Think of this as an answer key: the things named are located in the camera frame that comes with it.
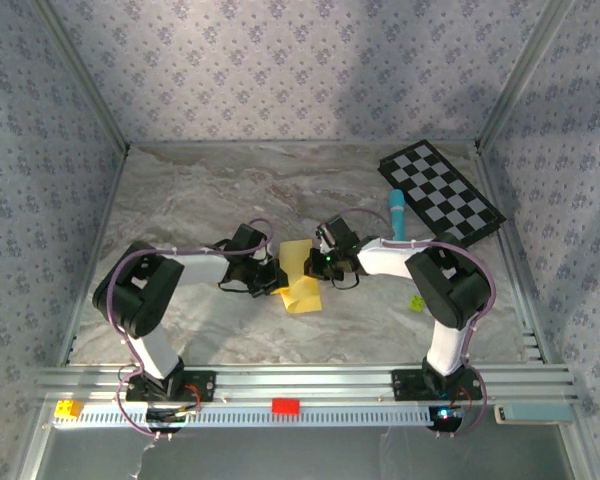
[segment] yellow block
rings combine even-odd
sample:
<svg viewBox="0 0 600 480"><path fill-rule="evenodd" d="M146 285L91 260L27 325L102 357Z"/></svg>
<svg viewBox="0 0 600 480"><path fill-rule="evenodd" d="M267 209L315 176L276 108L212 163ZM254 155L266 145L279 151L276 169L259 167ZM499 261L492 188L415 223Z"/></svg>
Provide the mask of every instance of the yellow block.
<svg viewBox="0 0 600 480"><path fill-rule="evenodd" d="M409 302L409 308L415 312L421 312L424 308L424 298L420 295L414 295Z"/></svg>
<svg viewBox="0 0 600 480"><path fill-rule="evenodd" d="M309 258L311 240L294 240L280 244L280 268L289 278L289 286L279 293L289 313L318 312L322 310L318 280L304 274L304 262Z"/></svg>
<svg viewBox="0 0 600 480"><path fill-rule="evenodd" d="M58 400L55 416L56 418L78 418L82 407L82 403L77 400Z"/></svg>

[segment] wall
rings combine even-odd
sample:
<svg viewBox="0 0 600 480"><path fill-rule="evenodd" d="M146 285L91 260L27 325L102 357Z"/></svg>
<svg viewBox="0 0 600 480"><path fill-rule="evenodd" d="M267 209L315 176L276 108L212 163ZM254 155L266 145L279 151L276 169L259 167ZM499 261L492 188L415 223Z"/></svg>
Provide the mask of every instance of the wall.
<svg viewBox="0 0 600 480"><path fill-rule="evenodd" d="M52 3L137 142L475 138L545 2Z"/></svg>
<svg viewBox="0 0 600 480"><path fill-rule="evenodd" d="M541 322L600 453L600 0L576 1L496 145Z"/></svg>
<svg viewBox="0 0 600 480"><path fill-rule="evenodd" d="M0 1L0 479L58 359L119 154L27 2Z"/></svg>

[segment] black and white checkerboard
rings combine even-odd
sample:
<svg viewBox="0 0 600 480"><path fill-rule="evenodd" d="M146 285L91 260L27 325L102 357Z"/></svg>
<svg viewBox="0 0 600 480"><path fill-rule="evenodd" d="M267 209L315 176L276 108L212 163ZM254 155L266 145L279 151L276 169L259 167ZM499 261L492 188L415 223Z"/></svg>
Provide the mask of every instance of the black and white checkerboard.
<svg viewBox="0 0 600 480"><path fill-rule="evenodd" d="M495 232L505 217L426 140L380 160L378 171L434 235L465 247Z"/></svg>

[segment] red block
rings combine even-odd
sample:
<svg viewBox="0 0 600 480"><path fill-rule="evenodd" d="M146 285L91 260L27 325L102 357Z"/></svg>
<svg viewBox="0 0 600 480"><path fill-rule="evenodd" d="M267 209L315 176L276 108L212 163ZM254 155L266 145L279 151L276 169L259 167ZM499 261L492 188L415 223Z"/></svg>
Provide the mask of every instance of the red block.
<svg viewBox="0 0 600 480"><path fill-rule="evenodd" d="M276 415L300 415L300 400L274 398L271 400L271 413Z"/></svg>

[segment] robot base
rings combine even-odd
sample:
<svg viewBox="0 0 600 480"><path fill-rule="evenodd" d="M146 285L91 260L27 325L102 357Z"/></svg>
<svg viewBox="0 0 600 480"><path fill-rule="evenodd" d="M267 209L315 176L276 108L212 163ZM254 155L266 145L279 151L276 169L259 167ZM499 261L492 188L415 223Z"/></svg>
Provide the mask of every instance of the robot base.
<svg viewBox="0 0 600 480"><path fill-rule="evenodd" d="M453 402L454 400L482 400L482 390L476 374L464 367L455 373L436 382L437 388L431 386L431 372L423 370L393 370L391 382L396 402L436 401Z"/></svg>
<svg viewBox="0 0 600 480"><path fill-rule="evenodd" d="M165 392L153 380L142 376L133 377L127 386L127 402L182 402L196 401L195 393L185 388L193 385L200 394L200 402L212 402L216 388L216 372L211 370L182 370L179 372L179 388Z"/></svg>

